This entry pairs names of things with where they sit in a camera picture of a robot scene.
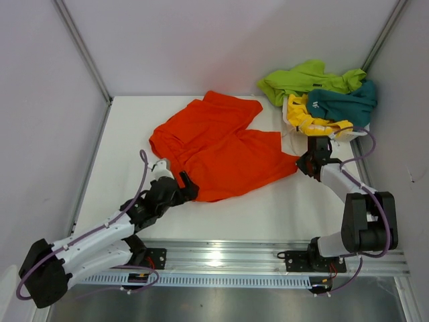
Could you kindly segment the orange shorts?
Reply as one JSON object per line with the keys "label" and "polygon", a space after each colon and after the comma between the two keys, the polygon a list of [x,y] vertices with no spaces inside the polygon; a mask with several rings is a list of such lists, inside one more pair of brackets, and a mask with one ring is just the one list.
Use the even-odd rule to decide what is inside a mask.
{"label": "orange shorts", "polygon": [[154,129],[149,143],[199,187],[197,201],[238,197],[297,172],[278,131],[249,129],[263,110],[256,100],[208,91]]}

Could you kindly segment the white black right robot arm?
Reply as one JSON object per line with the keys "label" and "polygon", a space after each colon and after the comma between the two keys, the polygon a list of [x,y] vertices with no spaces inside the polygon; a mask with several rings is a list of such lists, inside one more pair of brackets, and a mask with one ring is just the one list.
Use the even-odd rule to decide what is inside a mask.
{"label": "white black right robot arm", "polygon": [[355,254],[380,258],[399,244],[394,196],[367,186],[331,154],[328,136],[312,136],[296,162],[301,172],[330,188],[345,206],[341,230],[315,237],[308,245],[306,263],[316,271],[328,266],[331,258]]}

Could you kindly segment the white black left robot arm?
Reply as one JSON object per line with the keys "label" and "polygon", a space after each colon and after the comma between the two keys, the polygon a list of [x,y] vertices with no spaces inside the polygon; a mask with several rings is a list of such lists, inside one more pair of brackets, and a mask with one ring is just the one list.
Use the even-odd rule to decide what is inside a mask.
{"label": "white black left robot arm", "polygon": [[153,271],[147,248],[137,234],[165,212],[197,199],[199,187],[186,172],[157,177],[106,221],[80,234],[49,243],[34,242],[19,270],[16,296],[44,309],[59,301],[75,284],[110,268]]}

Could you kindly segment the yellow shorts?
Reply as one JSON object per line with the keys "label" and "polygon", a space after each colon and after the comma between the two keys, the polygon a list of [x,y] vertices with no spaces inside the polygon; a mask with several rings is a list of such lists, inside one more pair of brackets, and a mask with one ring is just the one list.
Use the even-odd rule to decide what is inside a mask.
{"label": "yellow shorts", "polygon": [[308,112],[306,104],[308,96],[301,97],[290,94],[284,101],[282,113],[284,121],[307,136],[329,136],[340,129],[353,127],[350,121],[329,121],[313,117]]}

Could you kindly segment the teal shorts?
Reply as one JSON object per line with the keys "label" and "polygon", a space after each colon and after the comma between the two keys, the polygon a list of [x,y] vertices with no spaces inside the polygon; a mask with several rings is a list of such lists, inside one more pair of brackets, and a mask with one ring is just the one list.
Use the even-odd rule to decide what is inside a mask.
{"label": "teal shorts", "polygon": [[377,88],[371,80],[352,93],[342,94],[317,89],[309,92],[306,108],[315,118],[329,121],[349,121],[354,126],[366,127],[377,106]]}

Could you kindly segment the lime green shorts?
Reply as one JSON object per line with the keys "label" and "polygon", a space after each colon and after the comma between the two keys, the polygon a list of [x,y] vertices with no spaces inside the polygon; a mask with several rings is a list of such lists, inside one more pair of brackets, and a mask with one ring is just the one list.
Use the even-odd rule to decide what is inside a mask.
{"label": "lime green shorts", "polygon": [[290,95],[301,97],[318,89],[349,94],[360,88],[367,76],[360,68],[339,75],[325,71],[325,67],[321,60],[307,60],[289,70],[271,72],[257,82],[257,88],[272,105],[281,107]]}

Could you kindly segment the white plastic laundry basket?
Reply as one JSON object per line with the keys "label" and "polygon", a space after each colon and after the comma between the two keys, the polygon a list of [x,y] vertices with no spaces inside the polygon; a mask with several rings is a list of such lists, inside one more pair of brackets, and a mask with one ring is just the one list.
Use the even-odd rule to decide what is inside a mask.
{"label": "white plastic laundry basket", "polygon": [[331,121],[311,116],[306,104],[308,95],[301,97],[290,95],[282,106],[282,115],[290,131],[306,136],[333,136],[337,140],[349,142],[357,137],[366,136],[362,130],[354,130],[353,124],[348,120]]}

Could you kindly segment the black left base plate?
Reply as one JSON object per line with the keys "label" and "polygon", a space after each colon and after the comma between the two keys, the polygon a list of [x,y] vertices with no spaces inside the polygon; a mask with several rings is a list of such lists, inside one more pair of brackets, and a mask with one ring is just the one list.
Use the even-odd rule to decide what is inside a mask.
{"label": "black left base plate", "polygon": [[147,248],[130,259],[129,265],[152,268],[154,270],[164,270],[166,267],[166,248]]}

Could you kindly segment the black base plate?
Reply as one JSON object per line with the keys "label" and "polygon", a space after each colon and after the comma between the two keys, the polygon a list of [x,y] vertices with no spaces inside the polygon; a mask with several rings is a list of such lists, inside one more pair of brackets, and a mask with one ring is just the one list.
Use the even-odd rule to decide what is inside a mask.
{"label": "black base plate", "polygon": [[129,265],[152,268],[154,270],[164,270],[166,267],[166,248],[147,248],[130,259]]}
{"label": "black base plate", "polygon": [[283,258],[287,272],[313,272],[313,273],[345,273],[345,262],[340,262],[339,257],[323,258],[313,256],[307,251],[290,250],[284,255],[278,253],[278,258]]}

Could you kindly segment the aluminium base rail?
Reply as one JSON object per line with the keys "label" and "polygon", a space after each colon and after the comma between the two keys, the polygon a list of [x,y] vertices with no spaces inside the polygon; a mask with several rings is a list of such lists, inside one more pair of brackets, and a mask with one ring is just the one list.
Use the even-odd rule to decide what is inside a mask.
{"label": "aluminium base rail", "polygon": [[[284,260],[277,253],[286,250],[304,251],[309,241],[223,241],[143,239],[149,248],[166,248],[164,272],[189,274],[285,274]],[[408,277],[410,269],[401,250],[388,252],[382,258],[363,256],[359,276]],[[351,276],[359,266],[358,257],[345,258]]]}

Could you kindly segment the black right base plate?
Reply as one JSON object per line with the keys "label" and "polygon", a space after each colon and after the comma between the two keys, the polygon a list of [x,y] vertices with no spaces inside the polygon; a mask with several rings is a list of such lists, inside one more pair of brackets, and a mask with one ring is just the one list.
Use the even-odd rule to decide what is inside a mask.
{"label": "black right base plate", "polygon": [[323,258],[313,256],[307,251],[290,250],[284,255],[278,253],[278,258],[283,258],[287,272],[313,272],[313,273],[345,273],[345,262],[340,262],[339,257]]}

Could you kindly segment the right aluminium frame post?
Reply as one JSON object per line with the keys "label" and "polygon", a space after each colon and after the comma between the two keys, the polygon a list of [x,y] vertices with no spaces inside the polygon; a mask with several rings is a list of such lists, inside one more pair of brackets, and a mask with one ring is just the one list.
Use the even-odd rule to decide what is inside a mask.
{"label": "right aluminium frame post", "polygon": [[366,55],[365,61],[361,66],[361,69],[366,73],[370,71],[373,63],[375,62],[381,50],[385,46],[388,38],[392,34],[398,21],[401,19],[402,15],[406,11],[406,8],[409,3],[409,0],[398,0],[395,2],[391,13],[389,14],[386,22],[384,23],[381,31],[378,33],[374,44],[372,45],[368,55]]}

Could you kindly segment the aluminium frame post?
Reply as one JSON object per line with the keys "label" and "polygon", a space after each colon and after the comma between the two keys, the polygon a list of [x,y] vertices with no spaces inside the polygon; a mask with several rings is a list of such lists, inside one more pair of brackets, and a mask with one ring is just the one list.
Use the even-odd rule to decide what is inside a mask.
{"label": "aluminium frame post", "polygon": [[406,11],[406,8],[409,3],[409,0],[398,0],[395,2],[391,13],[389,14],[386,22],[384,23],[381,31],[378,33],[374,44],[372,45],[368,55],[366,55],[365,61],[361,66],[361,69],[366,73],[370,71],[373,63],[375,62],[381,50],[385,46],[388,38],[392,34],[398,21],[401,19],[402,15]]}
{"label": "aluminium frame post", "polygon": [[66,2],[63,0],[53,0],[52,4],[56,9],[66,31],[68,32],[77,52],[79,53],[84,65],[86,66],[88,73],[95,82],[97,89],[99,90],[101,96],[105,102],[109,105],[112,101],[112,96],[110,96],[107,86],[92,58],[90,52],[85,44],[85,41],[78,29],[77,24],[74,21],[74,18],[69,11]]}

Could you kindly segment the left aluminium frame post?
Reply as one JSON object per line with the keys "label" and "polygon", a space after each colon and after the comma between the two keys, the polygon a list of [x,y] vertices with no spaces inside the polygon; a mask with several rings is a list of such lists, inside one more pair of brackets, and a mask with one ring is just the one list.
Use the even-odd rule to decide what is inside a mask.
{"label": "left aluminium frame post", "polygon": [[66,31],[68,32],[77,52],[79,53],[84,65],[86,66],[88,73],[95,82],[97,89],[99,90],[101,96],[105,102],[109,105],[112,101],[112,96],[110,96],[107,86],[92,58],[90,52],[85,44],[85,41],[78,29],[77,24],[74,21],[74,18],[69,11],[66,2],[63,0],[53,0],[52,4],[56,9]]}

